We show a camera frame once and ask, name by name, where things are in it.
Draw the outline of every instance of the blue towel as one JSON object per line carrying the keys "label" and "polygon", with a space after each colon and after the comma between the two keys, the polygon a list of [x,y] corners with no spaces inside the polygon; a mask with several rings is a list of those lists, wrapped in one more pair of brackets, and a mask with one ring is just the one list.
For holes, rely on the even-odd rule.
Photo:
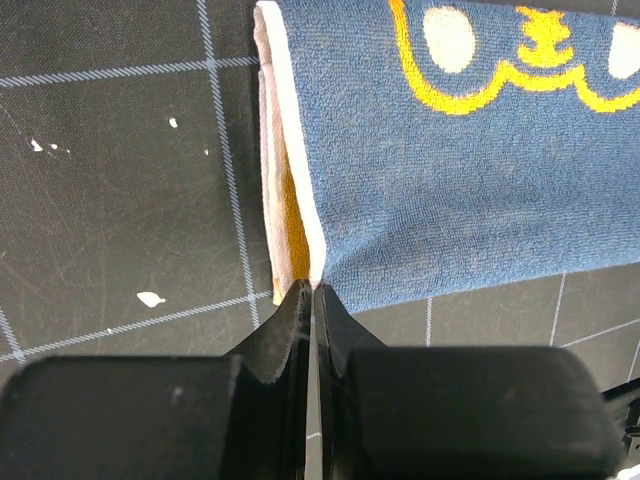
{"label": "blue towel", "polygon": [[292,175],[309,277],[351,311],[640,261],[637,20],[284,0],[255,36],[263,174]]}

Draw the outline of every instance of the black cutting mat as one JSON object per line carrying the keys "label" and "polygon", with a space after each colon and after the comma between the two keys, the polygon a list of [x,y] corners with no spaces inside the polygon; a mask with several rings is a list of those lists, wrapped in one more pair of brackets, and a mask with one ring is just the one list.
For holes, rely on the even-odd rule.
{"label": "black cutting mat", "polygon": [[[0,381],[49,354],[221,354],[273,312],[252,8],[0,5]],[[616,8],[637,16],[640,2]],[[166,302],[149,308],[142,291]],[[357,318],[390,344],[568,345],[603,389],[640,376],[639,265]]]}

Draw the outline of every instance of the terry cloth towel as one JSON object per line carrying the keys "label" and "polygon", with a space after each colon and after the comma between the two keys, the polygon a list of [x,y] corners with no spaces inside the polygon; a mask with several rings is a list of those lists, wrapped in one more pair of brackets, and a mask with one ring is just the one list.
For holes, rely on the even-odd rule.
{"label": "terry cloth towel", "polygon": [[276,300],[296,277],[360,311],[640,260],[638,20],[439,0],[255,20]]}

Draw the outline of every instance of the grid line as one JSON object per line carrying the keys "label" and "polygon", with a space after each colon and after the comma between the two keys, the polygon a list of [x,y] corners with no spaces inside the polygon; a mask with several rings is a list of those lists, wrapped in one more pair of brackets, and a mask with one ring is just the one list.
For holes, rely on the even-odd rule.
{"label": "grid line", "polygon": [[7,339],[7,343],[11,347],[12,357],[18,360],[20,365],[24,365],[26,360],[24,359],[24,352],[20,348],[20,344],[18,343],[18,339],[16,335],[13,333],[11,325],[9,325],[9,320],[7,316],[4,314],[2,307],[0,307],[0,329],[2,333],[4,333],[5,338]]}
{"label": "grid line", "polygon": [[560,290],[558,290],[558,301],[556,302],[556,310],[553,314],[553,325],[551,326],[551,335],[549,337],[549,346],[553,346],[553,341],[556,338],[556,330],[558,329],[558,317],[560,316],[560,305],[562,304],[562,295],[564,294],[564,282],[567,279],[567,274],[562,274],[562,280],[560,280]]}
{"label": "grid line", "polygon": [[631,377],[633,376],[633,369],[636,366],[636,360],[638,360],[638,350],[640,350],[640,340],[638,340],[638,345],[636,346],[636,352],[633,354],[633,360],[631,360],[631,367],[629,368],[627,383],[631,381]]}
{"label": "grid line", "polygon": [[[257,57],[232,57],[214,60],[216,68],[244,67],[258,65]],[[163,63],[156,65],[136,65],[131,67],[105,68],[98,70],[83,70],[77,72],[44,73],[40,75],[25,75],[0,78],[0,87],[26,87],[33,85],[47,85],[52,83],[83,82],[90,80],[106,80],[109,78],[126,78],[141,75],[163,73],[182,73],[207,69],[207,61]]]}
{"label": "grid line", "polygon": [[[271,295],[271,292],[261,292],[253,295],[252,298],[255,301],[255,299],[265,298],[265,297],[268,297],[269,295]],[[161,323],[171,322],[173,320],[192,317],[194,315],[212,312],[214,310],[220,310],[221,308],[231,307],[233,305],[240,305],[242,303],[250,302],[250,301],[251,301],[251,298],[249,296],[232,298],[230,300],[225,300],[219,303],[211,303],[209,305],[203,305],[201,307],[190,308],[188,310],[181,310],[179,312],[169,313],[167,315],[162,315],[160,317],[141,320],[139,322],[129,323],[127,325],[121,325],[119,327],[107,328],[104,330],[99,330],[97,332],[88,333],[86,335],[71,337],[65,340],[47,343],[44,345],[39,345],[37,347],[27,348],[25,350],[19,350],[18,352],[16,352],[16,350],[14,349],[13,353],[0,355],[0,363],[6,362],[7,360],[18,360],[18,362],[20,363],[25,363],[24,358],[27,356],[36,355],[38,353],[45,353],[50,350],[56,350],[58,348],[70,347],[71,345],[77,345],[78,343],[84,343],[90,340],[97,340],[99,338],[111,337],[113,335],[131,332],[132,330],[138,330],[144,327],[150,327],[153,325],[159,325]],[[6,317],[1,315],[1,312],[2,311],[0,310],[0,325],[2,325],[2,318],[5,318],[6,320]]]}
{"label": "grid line", "polygon": [[433,310],[433,298],[429,297],[427,298],[427,328],[426,328],[425,337],[424,337],[424,344],[427,347],[431,346],[431,329],[432,329],[431,312],[432,310]]}
{"label": "grid line", "polygon": [[240,211],[240,201],[238,199],[238,190],[236,188],[235,172],[233,168],[233,158],[231,155],[231,146],[229,136],[227,134],[227,124],[224,115],[224,107],[222,103],[222,91],[220,89],[220,79],[218,78],[218,68],[213,51],[213,39],[211,37],[211,28],[209,26],[209,15],[207,13],[207,5],[205,0],[197,0],[198,16],[200,17],[200,30],[202,33],[202,41],[204,43],[204,51],[207,57],[207,71],[209,72],[209,83],[211,84],[211,94],[213,96],[213,106],[216,114],[216,123],[218,125],[218,136],[220,138],[220,148],[222,150],[222,160],[227,177],[227,185],[229,187],[229,199],[231,201],[231,213],[233,214],[233,223],[235,224],[236,237],[238,240],[238,249],[240,250],[240,263],[244,273],[244,281],[247,287],[247,297],[249,298],[249,308],[251,310],[251,321],[254,330],[260,326],[258,319],[258,308],[253,297],[253,279],[251,277],[251,267],[249,265],[249,253],[244,237],[244,226],[242,224],[242,213]]}
{"label": "grid line", "polygon": [[640,318],[637,318],[637,319],[632,320],[632,321],[627,322],[627,323],[623,323],[621,325],[616,325],[615,327],[607,328],[606,330],[602,330],[602,331],[600,331],[598,333],[593,333],[591,335],[587,335],[586,337],[582,337],[582,338],[579,338],[577,340],[573,340],[572,342],[565,343],[564,345],[562,345],[562,347],[563,348],[573,347],[574,345],[577,345],[579,343],[586,342],[587,340],[591,340],[593,338],[600,337],[600,336],[605,335],[607,333],[615,332],[616,330],[620,330],[621,328],[630,327],[631,325],[635,325],[637,323],[640,323]]}

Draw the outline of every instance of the yellow cartoon print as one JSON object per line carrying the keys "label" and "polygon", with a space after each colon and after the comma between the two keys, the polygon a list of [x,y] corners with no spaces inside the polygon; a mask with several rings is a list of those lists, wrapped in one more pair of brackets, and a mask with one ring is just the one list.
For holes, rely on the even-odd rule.
{"label": "yellow cartoon print", "polygon": [[[413,52],[411,50],[411,42],[409,40],[408,21],[403,0],[389,0],[389,6],[391,7],[393,15],[396,42],[398,44],[400,62],[402,64],[402,69],[404,70],[405,78],[407,79],[407,82],[415,96],[422,103],[435,111],[448,115],[467,115],[475,110],[485,107],[495,100],[507,83],[511,83],[512,85],[515,85],[527,92],[553,92],[573,87],[578,98],[587,107],[598,113],[614,113],[620,110],[625,110],[640,102],[640,87],[625,95],[615,98],[601,97],[587,84],[584,65],[577,65],[562,73],[555,73],[551,75],[531,75],[519,71],[509,60],[505,59],[500,60],[493,77],[479,92],[465,96],[453,96],[441,92],[425,80],[415,62]],[[451,20],[453,18],[453,13],[450,10],[455,9],[452,7],[443,7],[440,9],[430,10],[444,11],[444,25],[446,25],[447,19]],[[516,7],[516,11],[527,18],[523,23],[522,32],[535,44],[533,48],[524,44],[519,46],[517,51],[518,58],[524,64],[542,69],[557,68],[566,65],[573,58],[574,52],[571,46],[563,49],[558,48],[558,44],[560,42],[569,39],[571,36],[569,27],[562,24],[564,16],[563,13],[556,11],[543,12],[527,7]],[[430,21],[430,18],[430,15],[425,15],[425,31],[427,29],[427,22]],[[443,25],[443,18],[437,20],[437,24]],[[464,36],[469,34],[469,29],[471,28],[470,24],[468,27],[464,21],[454,21],[453,24],[462,25],[460,28],[460,35]],[[638,65],[638,68],[634,70],[633,66],[629,67],[629,62],[625,63],[624,61],[616,60],[617,57],[614,58],[615,52],[613,47],[618,41],[617,37],[620,37],[622,34],[633,36],[633,32],[629,34],[629,29],[634,30],[637,29],[637,27],[618,24],[614,28],[612,51],[609,57],[609,69],[612,75],[616,78],[628,78],[631,74],[635,73],[638,68],[640,68],[640,65]],[[640,35],[636,32],[633,38],[637,40],[640,38]],[[446,45],[443,45],[443,42],[437,38],[427,38],[427,44],[436,64],[438,64],[438,66],[447,73],[458,73],[466,66],[464,63],[468,64],[471,61],[471,55],[469,55],[469,52],[467,51],[464,55],[463,64],[455,65],[455,68],[449,67],[448,61],[446,61],[447,63],[444,63],[444,59],[450,57],[447,56]],[[615,71],[622,72],[620,75],[614,74],[613,67],[616,65],[615,62],[619,65],[616,67]]]}

